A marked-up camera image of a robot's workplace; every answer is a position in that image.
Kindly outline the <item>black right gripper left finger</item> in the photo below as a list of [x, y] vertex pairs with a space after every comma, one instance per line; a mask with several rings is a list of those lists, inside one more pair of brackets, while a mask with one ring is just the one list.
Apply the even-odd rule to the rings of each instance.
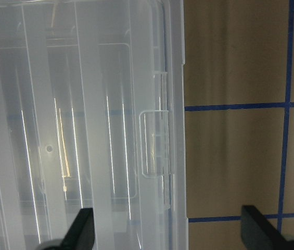
[[95, 244], [93, 208], [82, 208], [78, 212], [59, 249], [92, 250]]

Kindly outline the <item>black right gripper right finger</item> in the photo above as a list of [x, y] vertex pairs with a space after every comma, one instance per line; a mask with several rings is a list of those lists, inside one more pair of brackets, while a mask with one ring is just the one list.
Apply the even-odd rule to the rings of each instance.
[[241, 240], [246, 249], [289, 249], [288, 242], [253, 205], [241, 207]]

